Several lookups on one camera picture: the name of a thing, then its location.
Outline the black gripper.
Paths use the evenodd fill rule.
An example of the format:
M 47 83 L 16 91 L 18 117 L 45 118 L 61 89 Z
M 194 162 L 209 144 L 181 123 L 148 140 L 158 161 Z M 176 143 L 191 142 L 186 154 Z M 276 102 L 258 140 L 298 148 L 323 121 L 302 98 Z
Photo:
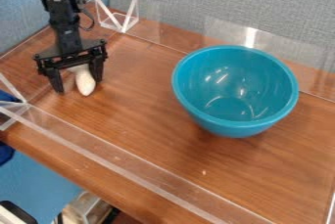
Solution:
M 37 72 L 47 75 L 56 93 L 64 92 L 60 70 L 88 65 L 89 74 L 96 83 L 101 81 L 103 63 L 107 59 L 105 40 L 84 39 L 79 24 L 52 24 L 55 45 L 33 56 Z

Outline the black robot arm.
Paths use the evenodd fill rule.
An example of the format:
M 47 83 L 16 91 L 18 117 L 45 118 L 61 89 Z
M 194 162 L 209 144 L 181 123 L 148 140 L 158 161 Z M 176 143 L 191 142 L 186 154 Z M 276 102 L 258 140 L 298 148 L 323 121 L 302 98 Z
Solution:
M 80 30 L 91 31 L 95 20 L 84 0 L 40 0 L 49 15 L 55 45 L 33 56 L 37 73 L 42 74 L 57 93 L 64 92 L 60 70 L 75 74 L 80 93 L 88 96 L 101 80 L 107 59 L 105 41 L 81 39 Z

